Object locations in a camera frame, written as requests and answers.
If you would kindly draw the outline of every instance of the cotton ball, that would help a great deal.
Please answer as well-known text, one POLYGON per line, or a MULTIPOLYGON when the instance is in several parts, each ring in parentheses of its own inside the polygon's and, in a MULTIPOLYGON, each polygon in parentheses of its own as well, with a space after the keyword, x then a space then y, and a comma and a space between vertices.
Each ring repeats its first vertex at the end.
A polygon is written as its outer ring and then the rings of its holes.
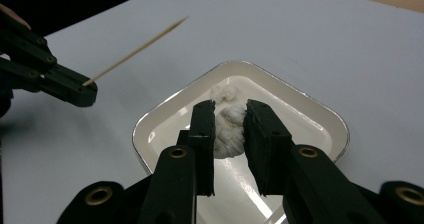
POLYGON ((231 85, 228 84, 223 89, 223 96, 227 101, 233 100, 237 95, 237 89, 231 85))
POLYGON ((245 110, 242 106, 232 106, 222 109, 215 117, 214 157, 216 159, 243 154, 244 116, 245 110))
POLYGON ((222 109, 221 115, 230 123, 242 127, 246 111, 243 106, 236 105, 222 109))
POLYGON ((209 96, 216 104, 221 103, 222 100, 224 100, 223 88, 220 85, 212 86, 209 92, 209 96))

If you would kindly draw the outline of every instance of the white tray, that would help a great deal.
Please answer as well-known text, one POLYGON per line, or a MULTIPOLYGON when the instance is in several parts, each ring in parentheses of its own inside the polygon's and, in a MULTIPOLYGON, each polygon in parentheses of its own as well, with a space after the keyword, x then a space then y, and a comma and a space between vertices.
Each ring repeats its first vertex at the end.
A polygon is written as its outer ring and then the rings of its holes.
MULTIPOLYGON (((296 144, 313 145, 337 161, 349 143, 349 131, 334 111, 276 78, 255 64, 227 61, 175 93, 138 121, 133 144, 143 165, 155 170, 160 152, 176 144, 180 130, 189 128, 192 108, 210 99, 213 85, 231 84, 237 97, 216 104, 226 106, 254 99, 271 106, 296 144)), ((285 219, 281 196, 259 196, 243 154, 214 161, 215 196, 197 198, 197 223, 281 223, 285 219)))

